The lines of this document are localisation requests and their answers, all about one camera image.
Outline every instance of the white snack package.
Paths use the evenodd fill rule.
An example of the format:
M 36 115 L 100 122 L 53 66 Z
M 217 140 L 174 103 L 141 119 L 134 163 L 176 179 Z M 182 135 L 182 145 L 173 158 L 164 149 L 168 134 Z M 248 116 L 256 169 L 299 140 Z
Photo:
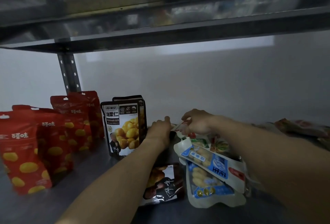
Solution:
M 179 157 L 196 163 L 239 193 L 244 193 L 245 176 L 242 162 L 193 145 L 189 137 L 175 144 L 174 151 Z
M 186 160 L 187 194 L 190 204 L 196 208 L 209 208 L 216 203 L 223 203 L 229 207 L 241 206 L 246 203 L 244 195 L 212 177 L 210 173 L 196 164 Z

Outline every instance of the blue and white peanut package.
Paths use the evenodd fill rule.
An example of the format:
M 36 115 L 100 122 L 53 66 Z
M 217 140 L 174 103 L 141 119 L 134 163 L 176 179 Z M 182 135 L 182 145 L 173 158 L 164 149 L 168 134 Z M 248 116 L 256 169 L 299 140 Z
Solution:
M 195 198 L 234 194 L 234 190 L 191 161 L 187 161 L 191 193 Z
M 244 193 L 245 176 L 242 162 L 193 145 L 189 137 L 175 144 L 174 151 L 179 157 L 197 164 L 239 193 Z

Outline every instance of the red and yellow package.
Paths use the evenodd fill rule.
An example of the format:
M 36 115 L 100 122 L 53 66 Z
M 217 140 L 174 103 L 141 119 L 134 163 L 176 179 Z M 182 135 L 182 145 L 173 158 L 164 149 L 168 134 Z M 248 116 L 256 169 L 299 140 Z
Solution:
M 87 150 L 93 142 L 87 99 L 76 96 L 51 96 L 53 108 L 64 116 L 64 126 L 72 151 Z
M 89 116 L 89 124 L 92 130 L 92 136 L 95 138 L 104 138 L 104 128 L 102 122 L 102 113 L 100 100 L 97 96 L 97 92 L 94 90 L 91 91 L 81 91 L 81 92 L 72 92 L 69 95 L 83 95 L 87 98 L 87 106 L 88 106 L 88 116 Z
M 18 194 L 52 187 L 48 171 L 38 156 L 36 133 L 31 110 L 0 112 L 0 155 Z
M 71 147 L 65 132 L 64 115 L 54 109 L 35 108 L 29 105 L 13 105 L 13 110 L 29 109 L 38 126 L 38 156 L 53 175 L 73 169 Z

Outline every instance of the white package edge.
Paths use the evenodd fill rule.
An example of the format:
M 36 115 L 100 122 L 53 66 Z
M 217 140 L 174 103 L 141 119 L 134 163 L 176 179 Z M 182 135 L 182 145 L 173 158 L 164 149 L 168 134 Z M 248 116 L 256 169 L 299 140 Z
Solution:
M 193 163 L 195 163 L 192 159 L 190 159 L 188 156 L 182 156 L 181 153 L 186 151 L 188 148 L 190 148 L 192 146 L 191 140 L 189 137 L 187 137 L 184 140 L 181 140 L 179 143 L 174 145 L 174 151 L 175 153 L 182 159 L 184 160 L 188 160 L 191 161 Z M 244 193 L 245 192 L 245 181 L 239 179 L 237 176 L 234 176 L 230 171 L 229 171 L 229 167 L 236 169 L 237 171 L 240 171 L 242 173 L 244 173 L 244 166 L 242 162 L 239 161 L 235 161 L 233 159 L 230 159 L 226 156 L 220 155 L 220 154 L 216 154 L 213 153 L 215 155 L 218 155 L 220 157 L 222 157 L 223 159 L 228 161 L 228 179 L 224 179 L 221 176 L 217 175 L 216 173 L 212 172 L 211 170 L 205 169 L 205 167 L 203 167 L 200 164 L 196 164 L 197 166 L 201 167 L 202 169 L 206 170 L 207 172 L 209 172 L 210 174 L 214 175 L 215 177 L 219 178 L 219 180 L 225 182 L 226 184 L 228 184 L 229 186 L 231 186 L 233 189 L 235 189 L 236 191 L 238 191 L 239 193 Z
M 200 198 L 200 199 L 195 198 L 194 195 L 191 193 L 189 168 L 187 166 L 187 163 L 181 158 L 179 160 L 180 163 L 186 166 L 187 195 L 188 195 L 188 200 L 193 207 L 198 209 L 207 209 L 216 203 L 223 203 L 231 208 L 245 205 L 246 199 L 244 195 L 238 193 L 236 190 L 234 190 L 235 193 L 231 195 L 212 195 L 207 198 Z

